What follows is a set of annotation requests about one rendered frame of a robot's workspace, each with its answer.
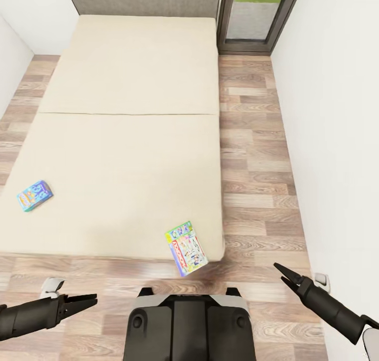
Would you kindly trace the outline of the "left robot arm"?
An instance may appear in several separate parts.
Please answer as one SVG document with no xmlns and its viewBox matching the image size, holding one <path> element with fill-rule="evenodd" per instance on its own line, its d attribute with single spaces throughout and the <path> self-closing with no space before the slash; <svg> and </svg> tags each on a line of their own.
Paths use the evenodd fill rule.
<svg viewBox="0 0 379 361">
<path fill-rule="evenodd" d="M 61 320 L 97 305 L 97 294 L 69 297 L 58 290 L 64 279 L 48 277 L 39 300 L 9 307 L 0 305 L 0 342 L 41 329 L 50 329 Z"/>
</svg>

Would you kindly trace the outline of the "board game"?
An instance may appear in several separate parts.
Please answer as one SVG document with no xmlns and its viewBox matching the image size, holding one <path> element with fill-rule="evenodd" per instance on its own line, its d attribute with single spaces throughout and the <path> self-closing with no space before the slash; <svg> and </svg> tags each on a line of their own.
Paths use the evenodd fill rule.
<svg viewBox="0 0 379 361">
<path fill-rule="evenodd" d="M 39 180 L 37 183 L 16 195 L 16 199 L 23 212 L 30 212 L 52 196 L 52 192 L 46 182 Z"/>
<path fill-rule="evenodd" d="M 182 277 L 208 263 L 190 221 L 166 232 L 165 237 Z"/>
</svg>

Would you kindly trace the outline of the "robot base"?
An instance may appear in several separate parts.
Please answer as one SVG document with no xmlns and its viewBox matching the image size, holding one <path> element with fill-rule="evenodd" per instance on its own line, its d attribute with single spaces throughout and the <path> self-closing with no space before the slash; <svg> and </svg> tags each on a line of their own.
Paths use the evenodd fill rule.
<svg viewBox="0 0 379 361">
<path fill-rule="evenodd" d="M 236 287 L 226 295 L 153 295 L 143 287 L 123 361 L 256 361 L 247 303 Z"/>
</svg>

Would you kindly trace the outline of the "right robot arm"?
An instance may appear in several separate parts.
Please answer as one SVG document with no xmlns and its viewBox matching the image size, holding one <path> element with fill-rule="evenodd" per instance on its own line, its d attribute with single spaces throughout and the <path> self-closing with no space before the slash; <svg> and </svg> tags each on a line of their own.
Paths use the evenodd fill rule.
<svg viewBox="0 0 379 361">
<path fill-rule="evenodd" d="M 334 327 L 354 345 L 363 333 L 363 342 L 369 361 L 379 361 L 379 323 L 371 317 L 359 317 L 341 302 L 330 296 L 331 283 L 328 274 L 315 273 L 315 280 L 279 264 L 273 264 L 285 277 L 281 279 L 300 297 L 304 306 L 320 319 Z M 370 328 L 363 331 L 365 324 Z"/>
</svg>

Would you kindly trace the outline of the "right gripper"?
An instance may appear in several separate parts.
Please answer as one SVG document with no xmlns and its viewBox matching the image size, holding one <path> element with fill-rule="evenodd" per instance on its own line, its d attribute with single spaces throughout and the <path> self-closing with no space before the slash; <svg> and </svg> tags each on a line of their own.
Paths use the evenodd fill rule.
<svg viewBox="0 0 379 361">
<path fill-rule="evenodd" d="M 334 319 L 344 305 L 314 285 L 314 280 L 308 276 L 301 276 L 276 262 L 273 265 L 285 276 L 281 279 L 300 297 L 303 305 L 333 327 Z"/>
</svg>

